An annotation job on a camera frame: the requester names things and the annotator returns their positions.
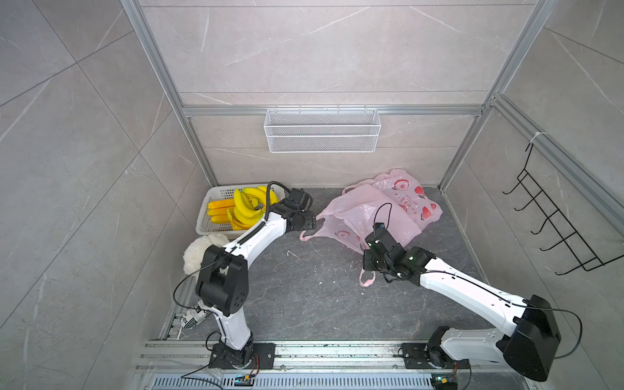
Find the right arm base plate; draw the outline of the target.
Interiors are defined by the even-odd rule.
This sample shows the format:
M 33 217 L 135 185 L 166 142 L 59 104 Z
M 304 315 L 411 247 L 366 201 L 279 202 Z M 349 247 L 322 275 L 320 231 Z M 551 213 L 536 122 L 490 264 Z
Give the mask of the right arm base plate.
M 428 347 L 427 343 L 402 343 L 397 353 L 403 358 L 406 369 L 469 369 L 467 359 L 453 360 L 440 347 Z

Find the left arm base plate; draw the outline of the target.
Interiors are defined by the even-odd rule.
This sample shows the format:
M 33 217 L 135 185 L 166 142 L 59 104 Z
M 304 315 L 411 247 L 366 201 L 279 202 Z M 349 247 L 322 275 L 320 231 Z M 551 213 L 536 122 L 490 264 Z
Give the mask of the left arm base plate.
M 219 342 L 212 347 L 209 368 L 238 370 L 271 370 L 276 358 L 276 345 L 252 343 L 241 350 L 232 349 Z

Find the pink plastic bag front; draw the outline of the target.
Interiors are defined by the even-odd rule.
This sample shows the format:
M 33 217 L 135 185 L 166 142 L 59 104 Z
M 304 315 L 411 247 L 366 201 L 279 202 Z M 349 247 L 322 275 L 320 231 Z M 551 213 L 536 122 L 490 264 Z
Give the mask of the pink plastic bag front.
M 321 219 L 323 226 L 312 235 L 302 233 L 301 241 L 328 237 L 361 255 L 368 249 L 365 239 L 373 232 L 374 223 L 384 223 L 403 246 L 423 231 L 395 201 L 371 185 L 357 187 L 333 199 L 316 219 Z

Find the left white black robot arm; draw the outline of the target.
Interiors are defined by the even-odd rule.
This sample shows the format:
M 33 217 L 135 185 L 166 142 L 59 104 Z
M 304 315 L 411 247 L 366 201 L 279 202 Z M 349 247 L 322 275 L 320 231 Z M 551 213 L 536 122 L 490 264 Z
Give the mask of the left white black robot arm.
M 273 241 L 287 232 L 303 232 L 316 227 L 310 210 L 313 199 L 303 189 L 288 188 L 279 182 L 268 183 L 260 191 L 264 209 L 259 221 L 236 240 L 225 246 L 209 245 L 200 250 L 201 266 L 190 273 L 196 278 L 195 293 L 199 302 L 183 305 L 186 312 L 181 324 L 191 327 L 212 314 L 219 328 L 219 341 L 212 348 L 214 367 L 222 362 L 225 367 L 246 367 L 261 363 L 254 355 L 253 333 L 245 320 L 243 306 L 249 295 L 249 268 Z

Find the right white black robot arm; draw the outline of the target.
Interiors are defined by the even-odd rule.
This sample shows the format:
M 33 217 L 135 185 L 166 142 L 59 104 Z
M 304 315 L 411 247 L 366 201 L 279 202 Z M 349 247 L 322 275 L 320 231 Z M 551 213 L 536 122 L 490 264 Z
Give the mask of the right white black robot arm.
M 485 284 L 422 247 L 405 249 L 391 234 L 390 222 L 376 219 L 383 208 L 393 205 L 387 201 L 368 211 L 373 219 L 364 240 L 364 271 L 380 273 L 389 284 L 406 281 L 437 292 L 491 324 L 472 330 L 438 327 L 424 348 L 429 365 L 443 369 L 471 360 L 506 363 L 530 380 L 546 381 L 553 362 L 562 358 L 557 352 L 562 342 L 558 310 L 538 295 L 524 298 Z

